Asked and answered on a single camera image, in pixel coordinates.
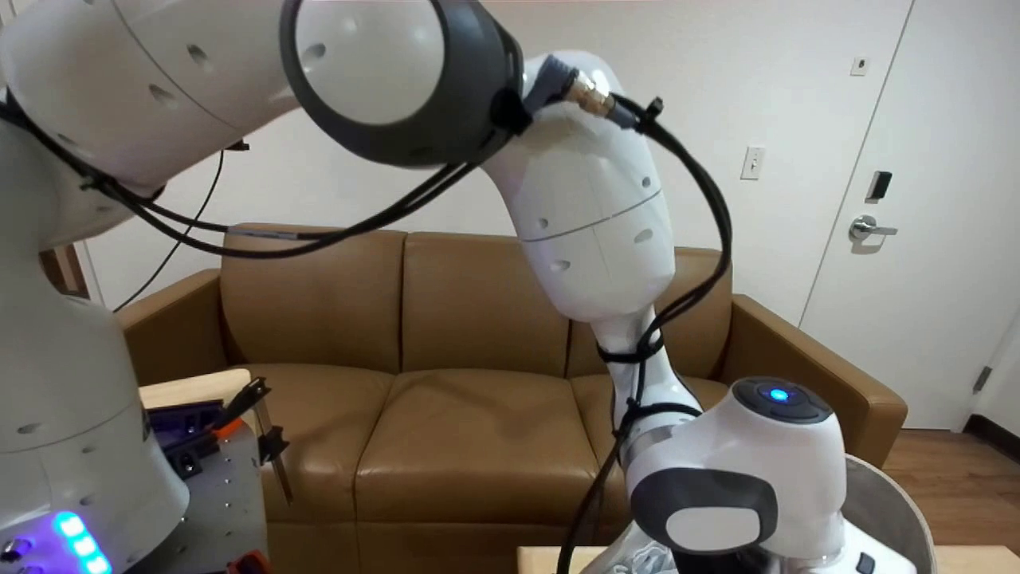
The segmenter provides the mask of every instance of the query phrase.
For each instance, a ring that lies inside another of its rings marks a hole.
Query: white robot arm
[[[34,251],[113,227],[125,204],[300,104],[374,161],[484,167],[544,292],[609,357],[633,515],[654,539],[819,569],[840,554],[837,482],[804,479],[809,496],[788,496],[785,467],[763,458],[840,458],[836,418],[774,420],[731,396],[690,420],[697,401],[649,343],[672,233],[649,150],[626,130],[649,114],[609,95],[601,62],[525,66],[475,0],[39,0],[0,31],[0,71],[0,543],[70,521],[96,553],[66,565],[101,574],[178,523],[187,492],[139,428],[118,329],[50,292]]]

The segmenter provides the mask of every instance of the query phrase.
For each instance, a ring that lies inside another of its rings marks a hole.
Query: couch backrest
[[[294,242],[226,235],[226,245],[287,249]],[[374,233],[303,258],[223,258],[219,292],[231,360],[394,374],[400,251],[400,233]]]
[[[294,242],[229,235],[229,249]],[[679,249],[664,300],[712,273],[716,251]],[[235,360],[366,371],[491,366],[601,374],[586,324],[552,308],[510,235],[368,233],[282,260],[223,260],[223,323]],[[731,332],[731,276],[667,329],[679,374],[712,377]]]

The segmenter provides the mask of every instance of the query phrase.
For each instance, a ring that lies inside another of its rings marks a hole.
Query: couch cushion
[[[575,386],[507,371],[394,380],[358,471],[360,523],[565,523],[595,468]]]
[[[712,249],[677,249],[677,281],[656,300],[656,308],[672,304],[677,298],[688,292],[701,285],[714,266],[716,251]],[[685,377],[712,377],[716,360],[723,357],[725,334],[731,334],[731,273],[685,315],[667,324],[667,349],[677,374]],[[595,350],[595,339],[589,324],[570,324],[570,362],[566,377],[605,374],[605,362]]]
[[[594,439],[594,450],[601,467],[601,458],[612,450],[612,418],[609,418],[612,413],[612,380],[609,377],[577,377],[570,383],[577,392],[586,437]],[[731,392],[731,386],[714,383],[714,380],[682,377],[682,383],[701,401],[701,409],[716,405]],[[629,515],[629,494],[626,494],[626,479],[618,468],[612,468],[612,475],[609,475],[598,521],[614,521],[614,515]]]
[[[226,235],[226,245],[294,249],[296,242]],[[223,258],[223,319],[238,360],[394,374],[400,245],[400,233],[374,233],[282,260]]]
[[[315,362],[249,362],[249,371],[270,386],[270,420],[291,439],[282,450],[294,486],[291,505],[273,471],[262,468],[269,521],[353,521],[353,468],[380,420],[393,377]]]
[[[566,319],[510,235],[415,233],[405,245],[405,371],[565,377]]]

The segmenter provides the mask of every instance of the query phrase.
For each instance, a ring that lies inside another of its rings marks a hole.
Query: door handle
[[[894,227],[880,227],[873,218],[857,218],[850,224],[850,242],[863,242],[867,235],[894,235]]]

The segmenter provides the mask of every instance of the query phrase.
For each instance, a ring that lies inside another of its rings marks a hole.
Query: couch armrest
[[[197,272],[118,313],[139,383],[223,371],[219,272]]]
[[[840,425],[849,453],[883,467],[904,420],[904,401],[836,350],[769,313],[748,298],[734,298],[731,341],[720,380],[785,377],[822,396]]]

